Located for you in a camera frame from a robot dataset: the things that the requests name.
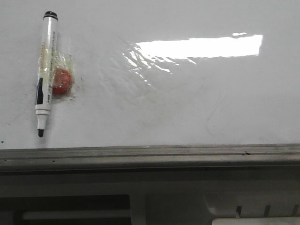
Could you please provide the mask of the white tray bottom right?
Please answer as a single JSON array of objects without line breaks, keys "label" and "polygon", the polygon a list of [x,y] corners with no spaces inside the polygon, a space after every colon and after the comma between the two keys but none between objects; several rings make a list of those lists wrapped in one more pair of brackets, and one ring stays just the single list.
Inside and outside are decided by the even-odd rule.
[{"label": "white tray bottom right", "polygon": [[300,217],[216,218],[213,225],[299,225]]}]

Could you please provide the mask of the white whiteboard surface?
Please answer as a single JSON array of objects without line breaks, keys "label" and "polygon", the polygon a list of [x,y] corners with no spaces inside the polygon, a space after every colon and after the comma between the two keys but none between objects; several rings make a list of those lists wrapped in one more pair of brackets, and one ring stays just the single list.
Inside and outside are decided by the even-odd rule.
[{"label": "white whiteboard surface", "polygon": [[[69,96],[38,137],[42,20],[59,17]],[[3,0],[0,147],[300,141],[297,0]]]}]

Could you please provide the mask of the white black whiteboard marker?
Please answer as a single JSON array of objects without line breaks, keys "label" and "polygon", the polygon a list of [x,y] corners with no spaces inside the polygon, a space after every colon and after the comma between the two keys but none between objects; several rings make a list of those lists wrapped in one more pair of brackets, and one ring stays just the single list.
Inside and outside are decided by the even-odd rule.
[{"label": "white black whiteboard marker", "polygon": [[37,116],[37,133],[44,136],[46,122],[51,112],[53,95],[53,76],[55,71],[55,54],[57,50],[58,16],[53,11],[45,12],[42,24],[42,40],[37,72],[37,91],[35,114]]}]

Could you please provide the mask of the red round magnet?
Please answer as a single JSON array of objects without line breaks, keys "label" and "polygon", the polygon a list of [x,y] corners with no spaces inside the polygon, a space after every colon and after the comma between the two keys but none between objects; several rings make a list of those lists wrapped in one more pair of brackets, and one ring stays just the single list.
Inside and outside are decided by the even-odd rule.
[{"label": "red round magnet", "polygon": [[57,68],[54,73],[53,94],[64,94],[68,91],[71,85],[70,73],[62,68]]}]

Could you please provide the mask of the clear adhesive tape piece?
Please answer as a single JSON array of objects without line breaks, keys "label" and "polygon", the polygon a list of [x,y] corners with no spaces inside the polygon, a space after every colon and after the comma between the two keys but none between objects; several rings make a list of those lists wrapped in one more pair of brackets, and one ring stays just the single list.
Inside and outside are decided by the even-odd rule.
[{"label": "clear adhesive tape piece", "polygon": [[50,58],[50,54],[45,54],[44,56],[41,56],[39,59],[39,69],[38,69],[38,78],[44,78],[47,79],[46,74],[50,73],[50,78],[52,81],[52,87],[53,87],[53,81],[54,81],[54,73],[57,68],[62,68],[67,70],[71,75],[71,85],[68,91],[64,94],[59,95],[67,95],[71,92],[73,83],[74,83],[74,72],[73,72],[73,61],[72,56],[62,53],[62,52],[55,52],[52,58],[52,64],[50,64],[50,61],[48,59]]}]

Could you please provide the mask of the grey aluminium whiteboard frame rail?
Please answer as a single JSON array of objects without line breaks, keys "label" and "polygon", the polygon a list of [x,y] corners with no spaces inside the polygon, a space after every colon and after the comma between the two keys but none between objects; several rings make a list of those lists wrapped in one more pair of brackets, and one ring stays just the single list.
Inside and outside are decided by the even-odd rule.
[{"label": "grey aluminium whiteboard frame rail", "polygon": [[143,145],[4,149],[1,173],[299,165],[300,146]]}]

